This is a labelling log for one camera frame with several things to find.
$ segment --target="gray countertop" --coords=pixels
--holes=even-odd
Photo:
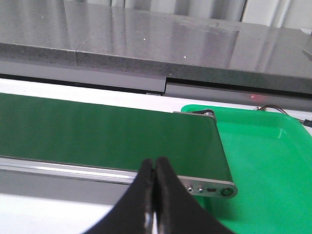
[[[62,0],[0,6],[2,61],[312,94],[311,38],[300,30]]]

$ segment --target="plastic tray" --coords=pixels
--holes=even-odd
[[[312,137],[294,118],[280,113],[212,109],[238,195],[197,200],[238,234],[311,233]]]

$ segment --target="cable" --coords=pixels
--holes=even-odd
[[[256,110],[257,111],[266,111],[267,108],[273,108],[273,109],[279,111],[280,113],[283,113],[285,115],[290,116],[286,111],[284,111],[284,109],[282,109],[282,108],[280,108],[279,106],[276,106],[276,105],[264,105],[262,107],[257,107]],[[299,119],[299,118],[295,118],[295,119],[297,119],[304,126],[312,128],[312,120],[308,120],[308,119],[302,120],[302,119]]]

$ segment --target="green tray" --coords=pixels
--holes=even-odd
[[[203,207],[239,234],[311,233],[312,137],[280,113],[212,109],[238,194],[231,200],[198,197]]]

